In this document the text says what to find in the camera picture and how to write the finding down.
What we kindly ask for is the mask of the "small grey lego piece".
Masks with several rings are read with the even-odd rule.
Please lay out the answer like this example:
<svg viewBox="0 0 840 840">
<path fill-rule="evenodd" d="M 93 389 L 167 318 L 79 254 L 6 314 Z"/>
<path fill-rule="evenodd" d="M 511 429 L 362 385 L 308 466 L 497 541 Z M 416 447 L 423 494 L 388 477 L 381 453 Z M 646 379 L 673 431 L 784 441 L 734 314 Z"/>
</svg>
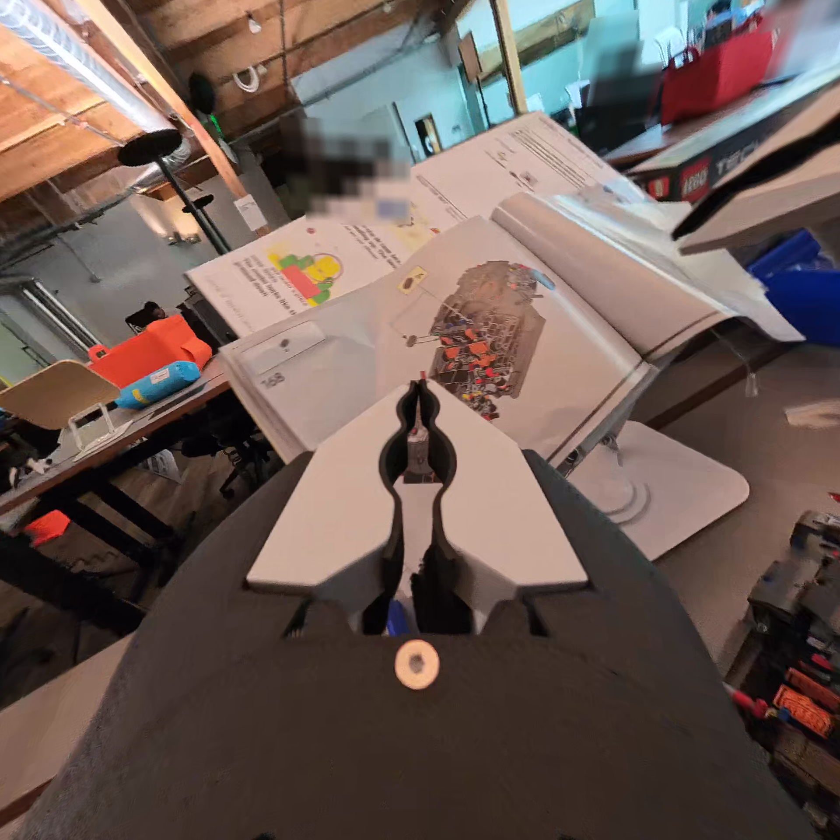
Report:
<svg viewBox="0 0 840 840">
<path fill-rule="evenodd" d="M 422 419 L 421 407 L 419 402 L 413 405 L 415 411 L 406 433 L 407 462 L 402 481 L 407 486 L 438 484 L 439 479 L 428 462 L 429 435 Z"/>
</svg>

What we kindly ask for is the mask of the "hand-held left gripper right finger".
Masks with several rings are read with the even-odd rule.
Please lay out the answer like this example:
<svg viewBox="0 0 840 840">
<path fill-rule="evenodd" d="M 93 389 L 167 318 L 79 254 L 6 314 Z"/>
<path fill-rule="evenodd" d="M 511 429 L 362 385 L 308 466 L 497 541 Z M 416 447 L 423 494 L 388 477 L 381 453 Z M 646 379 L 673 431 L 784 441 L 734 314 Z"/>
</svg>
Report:
<svg viewBox="0 0 840 840">
<path fill-rule="evenodd" d="M 472 610 L 585 587 L 589 576 L 520 447 L 432 380 L 420 381 L 427 462 L 441 482 L 433 542 Z"/>
</svg>

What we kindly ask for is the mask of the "large blue plastic bin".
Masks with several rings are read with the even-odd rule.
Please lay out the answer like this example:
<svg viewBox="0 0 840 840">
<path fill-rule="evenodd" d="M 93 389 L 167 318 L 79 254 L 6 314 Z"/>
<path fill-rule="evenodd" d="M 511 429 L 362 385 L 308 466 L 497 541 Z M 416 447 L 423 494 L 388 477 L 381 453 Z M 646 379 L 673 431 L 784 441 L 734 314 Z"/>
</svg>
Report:
<svg viewBox="0 0 840 840">
<path fill-rule="evenodd" d="M 809 342 L 839 346 L 839 269 L 808 230 L 774 246 L 747 270 Z"/>
</svg>

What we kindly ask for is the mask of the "lego set box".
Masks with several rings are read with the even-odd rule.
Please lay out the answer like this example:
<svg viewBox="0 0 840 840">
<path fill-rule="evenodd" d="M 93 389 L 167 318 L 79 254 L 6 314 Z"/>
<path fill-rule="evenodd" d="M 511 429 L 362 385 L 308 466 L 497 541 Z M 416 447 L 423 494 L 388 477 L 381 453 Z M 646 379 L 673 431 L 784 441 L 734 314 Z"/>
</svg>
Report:
<svg viewBox="0 0 840 840">
<path fill-rule="evenodd" d="M 697 203 L 814 98 L 838 84 L 839 65 L 752 92 L 724 110 L 668 130 L 664 150 L 625 175 L 660 202 Z"/>
</svg>

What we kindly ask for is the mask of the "small black fuzzy disc pole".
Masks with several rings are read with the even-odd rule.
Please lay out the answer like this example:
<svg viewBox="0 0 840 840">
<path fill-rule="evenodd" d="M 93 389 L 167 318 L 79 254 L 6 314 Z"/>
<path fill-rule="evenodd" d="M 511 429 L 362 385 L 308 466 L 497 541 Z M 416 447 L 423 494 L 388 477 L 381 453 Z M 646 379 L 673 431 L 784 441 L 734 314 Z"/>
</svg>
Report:
<svg viewBox="0 0 840 840">
<path fill-rule="evenodd" d="M 176 129 L 159 129 L 144 133 L 119 148 L 118 161 L 121 165 L 129 167 L 156 165 L 182 201 L 182 209 L 194 218 L 217 254 L 223 256 L 229 253 L 231 248 L 213 220 L 205 213 L 204 207 L 208 201 L 203 197 L 197 203 L 190 198 L 167 163 L 167 160 L 181 146 L 182 141 L 183 137 Z"/>
</svg>

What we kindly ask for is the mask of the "dark wooden table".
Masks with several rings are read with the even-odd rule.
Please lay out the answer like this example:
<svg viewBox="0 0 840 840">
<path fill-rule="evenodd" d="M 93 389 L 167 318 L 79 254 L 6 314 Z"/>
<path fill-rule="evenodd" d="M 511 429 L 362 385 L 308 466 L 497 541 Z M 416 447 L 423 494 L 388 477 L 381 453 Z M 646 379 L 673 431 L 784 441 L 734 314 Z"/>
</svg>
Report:
<svg viewBox="0 0 840 840">
<path fill-rule="evenodd" d="M 147 583 L 172 561 L 182 538 L 112 480 L 198 429 L 205 405 L 230 390 L 213 360 L 193 385 L 139 412 L 116 412 L 124 429 L 103 446 L 72 454 L 44 476 L 26 479 L 2 495 L 2 514 L 35 501 L 37 517 L 58 510 L 80 528 L 135 563 Z M 88 575 L 42 554 L 25 537 L 2 533 L 2 582 L 80 620 L 123 637 L 142 623 L 145 611 L 117 597 Z"/>
</svg>

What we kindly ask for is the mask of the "orange bag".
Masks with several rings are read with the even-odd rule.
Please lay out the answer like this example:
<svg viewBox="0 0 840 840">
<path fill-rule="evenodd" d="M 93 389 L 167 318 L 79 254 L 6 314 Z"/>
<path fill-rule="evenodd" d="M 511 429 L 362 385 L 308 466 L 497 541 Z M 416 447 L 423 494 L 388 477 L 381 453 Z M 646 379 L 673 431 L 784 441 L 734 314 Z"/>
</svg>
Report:
<svg viewBox="0 0 840 840">
<path fill-rule="evenodd" d="M 183 315 L 176 314 L 152 321 L 144 331 L 112 348 L 96 345 L 88 355 L 94 372 L 124 388 L 177 361 L 193 362 L 202 371 L 213 350 Z"/>
</svg>

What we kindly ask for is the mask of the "printed instruction sheet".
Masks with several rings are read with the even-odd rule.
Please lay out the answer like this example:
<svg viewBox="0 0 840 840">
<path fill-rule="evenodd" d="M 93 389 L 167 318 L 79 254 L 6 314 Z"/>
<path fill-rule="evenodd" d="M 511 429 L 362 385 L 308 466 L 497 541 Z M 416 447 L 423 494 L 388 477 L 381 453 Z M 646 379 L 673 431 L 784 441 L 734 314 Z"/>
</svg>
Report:
<svg viewBox="0 0 840 840">
<path fill-rule="evenodd" d="M 489 218 L 519 193 L 574 194 L 605 186 L 627 199 L 639 187 L 543 112 L 531 112 L 263 238 L 189 269 L 185 278 L 243 338 L 391 273 L 438 235 Z"/>
</svg>

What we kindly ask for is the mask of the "small white stand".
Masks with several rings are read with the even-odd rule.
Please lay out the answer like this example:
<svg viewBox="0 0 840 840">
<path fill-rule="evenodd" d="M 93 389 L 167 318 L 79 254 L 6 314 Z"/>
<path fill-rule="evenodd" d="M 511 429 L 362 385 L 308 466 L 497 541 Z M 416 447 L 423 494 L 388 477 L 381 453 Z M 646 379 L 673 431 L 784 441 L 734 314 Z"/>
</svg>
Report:
<svg viewBox="0 0 840 840">
<path fill-rule="evenodd" d="M 71 439 L 81 457 L 110 445 L 128 431 L 133 420 L 120 423 L 110 404 L 98 403 L 68 419 Z"/>
</svg>

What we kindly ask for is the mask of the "lego car model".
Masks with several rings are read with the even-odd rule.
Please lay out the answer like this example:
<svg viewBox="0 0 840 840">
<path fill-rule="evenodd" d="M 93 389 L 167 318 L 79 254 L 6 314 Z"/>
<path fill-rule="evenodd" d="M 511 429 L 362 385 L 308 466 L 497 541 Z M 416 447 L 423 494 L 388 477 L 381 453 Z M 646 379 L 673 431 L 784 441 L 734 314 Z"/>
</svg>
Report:
<svg viewBox="0 0 840 840">
<path fill-rule="evenodd" d="M 839 838 L 839 519 L 804 511 L 756 581 L 725 687 L 820 838 Z"/>
</svg>

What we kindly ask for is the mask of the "lego instruction booklet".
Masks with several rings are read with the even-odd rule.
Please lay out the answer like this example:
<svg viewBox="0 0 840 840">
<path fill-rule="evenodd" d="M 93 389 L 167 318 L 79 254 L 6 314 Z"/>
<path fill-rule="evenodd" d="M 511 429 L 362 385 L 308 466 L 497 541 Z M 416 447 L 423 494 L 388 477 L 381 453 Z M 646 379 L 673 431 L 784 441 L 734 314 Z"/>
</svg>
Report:
<svg viewBox="0 0 840 840">
<path fill-rule="evenodd" d="M 605 187 L 520 193 L 220 361 L 285 459 L 424 376 L 521 448 L 571 464 L 697 336 L 739 320 L 804 340 L 727 250 L 680 254 L 669 230 L 683 209 Z"/>
</svg>

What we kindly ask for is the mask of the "wooden chair back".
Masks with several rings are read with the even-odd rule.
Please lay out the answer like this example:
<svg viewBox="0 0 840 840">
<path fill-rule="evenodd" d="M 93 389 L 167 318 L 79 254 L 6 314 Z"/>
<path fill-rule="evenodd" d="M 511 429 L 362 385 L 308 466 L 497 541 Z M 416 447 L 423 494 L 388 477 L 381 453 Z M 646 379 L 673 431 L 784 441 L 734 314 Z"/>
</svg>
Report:
<svg viewBox="0 0 840 840">
<path fill-rule="evenodd" d="M 121 389 L 75 360 L 61 360 L 1 392 L 1 408 L 44 429 L 57 431 L 78 415 L 114 402 Z"/>
</svg>

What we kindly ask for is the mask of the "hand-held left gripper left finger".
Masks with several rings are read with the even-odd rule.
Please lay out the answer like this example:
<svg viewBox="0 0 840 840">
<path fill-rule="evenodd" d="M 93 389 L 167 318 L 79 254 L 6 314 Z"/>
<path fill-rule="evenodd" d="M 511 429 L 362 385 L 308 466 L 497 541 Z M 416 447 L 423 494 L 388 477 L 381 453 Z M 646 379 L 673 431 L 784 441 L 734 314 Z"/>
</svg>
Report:
<svg viewBox="0 0 840 840">
<path fill-rule="evenodd" d="M 321 601 L 373 601 L 386 588 L 402 504 L 413 382 L 400 385 L 324 440 L 314 452 L 246 575 L 255 592 Z"/>
</svg>

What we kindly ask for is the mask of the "silver ventilation duct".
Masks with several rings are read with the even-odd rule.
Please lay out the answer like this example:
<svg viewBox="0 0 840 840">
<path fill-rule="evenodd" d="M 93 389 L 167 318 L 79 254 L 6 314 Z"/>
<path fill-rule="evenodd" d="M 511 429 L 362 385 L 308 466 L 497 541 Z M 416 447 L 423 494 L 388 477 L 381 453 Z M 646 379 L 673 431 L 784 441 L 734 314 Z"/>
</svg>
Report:
<svg viewBox="0 0 840 840">
<path fill-rule="evenodd" d="M 2 201 L 172 124 L 44 2 L 2 2 Z"/>
</svg>

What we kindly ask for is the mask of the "black office chair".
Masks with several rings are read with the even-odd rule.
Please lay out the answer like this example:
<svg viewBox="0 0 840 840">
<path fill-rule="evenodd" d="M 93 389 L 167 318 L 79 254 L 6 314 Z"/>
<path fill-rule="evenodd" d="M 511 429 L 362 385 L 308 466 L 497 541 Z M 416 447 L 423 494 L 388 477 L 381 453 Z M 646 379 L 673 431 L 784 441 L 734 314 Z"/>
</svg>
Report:
<svg viewBox="0 0 840 840">
<path fill-rule="evenodd" d="M 218 490 L 222 498 L 234 498 L 236 481 L 249 492 L 262 486 L 273 449 L 233 392 L 216 396 L 187 420 L 188 434 L 180 443 L 182 455 L 194 459 L 224 454 L 231 465 Z"/>
</svg>

